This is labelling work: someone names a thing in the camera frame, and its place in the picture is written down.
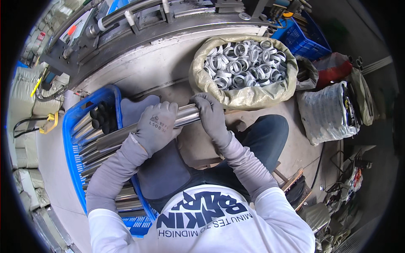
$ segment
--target gray arm sleeve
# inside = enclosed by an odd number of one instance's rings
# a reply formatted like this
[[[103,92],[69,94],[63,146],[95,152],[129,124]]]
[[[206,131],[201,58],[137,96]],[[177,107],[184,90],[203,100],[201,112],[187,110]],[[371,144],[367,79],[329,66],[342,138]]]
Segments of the gray arm sleeve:
[[[92,176],[86,193],[87,215],[98,208],[118,213],[115,198],[124,183],[147,158],[146,151],[130,133],[117,153],[107,159]]]
[[[231,133],[230,143],[220,151],[254,203],[260,193],[278,187],[278,183],[253,152],[248,147],[242,146],[233,132]]]

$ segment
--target blue crate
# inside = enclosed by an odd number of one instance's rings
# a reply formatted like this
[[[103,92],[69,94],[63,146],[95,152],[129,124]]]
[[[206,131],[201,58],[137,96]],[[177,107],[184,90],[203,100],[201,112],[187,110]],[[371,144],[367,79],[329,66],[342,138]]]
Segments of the blue crate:
[[[273,35],[271,35],[270,38],[280,40],[280,38],[283,37],[283,35],[286,33],[286,31],[295,24],[292,19],[283,19],[280,22],[283,26],[285,26],[287,23],[287,27],[283,28],[283,29],[278,28],[277,31],[275,31],[275,33]]]
[[[85,97],[79,103],[71,107],[65,114],[62,123],[63,144],[65,148],[66,161],[68,163],[69,173],[72,178],[73,186],[80,204],[85,213],[87,213],[85,192],[82,185],[85,179],[81,177],[83,165],[80,160],[79,151],[81,146],[71,143],[70,129],[90,110],[94,109],[101,101],[109,105],[115,105],[117,114],[117,126],[122,128],[122,114],[121,114],[121,92],[115,85],[104,86],[89,96]],[[139,217],[126,217],[123,218],[125,225],[130,229],[133,237],[143,237],[151,227],[152,223],[157,217],[157,212],[153,210],[147,201],[143,198],[139,182],[136,176],[132,177],[132,183],[138,198],[143,206],[147,215]]]
[[[311,39],[304,35],[297,22],[292,18],[294,25],[288,28],[279,40],[288,47],[292,54],[301,55],[311,61],[332,53],[328,42],[313,19],[304,11],[301,15],[307,19],[307,34]]]

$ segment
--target person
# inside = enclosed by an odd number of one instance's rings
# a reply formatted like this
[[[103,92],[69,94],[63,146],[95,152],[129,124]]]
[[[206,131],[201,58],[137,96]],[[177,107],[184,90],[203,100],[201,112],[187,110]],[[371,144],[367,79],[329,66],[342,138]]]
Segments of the person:
[[[210,94],[190,101],[225,160],[195,170],[174,139],[176,103],[145,109],[138,129],[94,173],[87,193],[93,252],[315,252],[311,228],[295,213],[271,173],[288,136],[280,115],[260,117],[239,140],[225,126],[222,105]],[[134,241],[115,198],[138,174],[142,193],[160,214]]]

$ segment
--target red bag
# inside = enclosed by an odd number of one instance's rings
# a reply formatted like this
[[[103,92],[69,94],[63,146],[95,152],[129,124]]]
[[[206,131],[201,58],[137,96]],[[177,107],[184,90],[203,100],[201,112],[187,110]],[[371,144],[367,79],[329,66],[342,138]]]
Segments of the red bag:
[[[352,64],[347,55],[331,53],[330,55],[312,63],[318,70],[319,79],[317,89],[331,85],[331,81],[340,82],[352,72]]]

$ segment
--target gray glove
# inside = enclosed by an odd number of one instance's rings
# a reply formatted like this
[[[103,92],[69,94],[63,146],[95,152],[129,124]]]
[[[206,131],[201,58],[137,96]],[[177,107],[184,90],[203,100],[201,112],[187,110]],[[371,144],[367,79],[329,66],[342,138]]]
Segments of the gray glove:
[[[202,127],[212,141],[219,149],[228,146],[232,134],[226,129],[222,104],[209,93],[198,93],[190,101],[200,110]]]
[[[178,107],[177,103],[165,101],[148,106],[142,113],[135,139],[146,150],[149,158],[180,134],[182,128],[173,129]]]

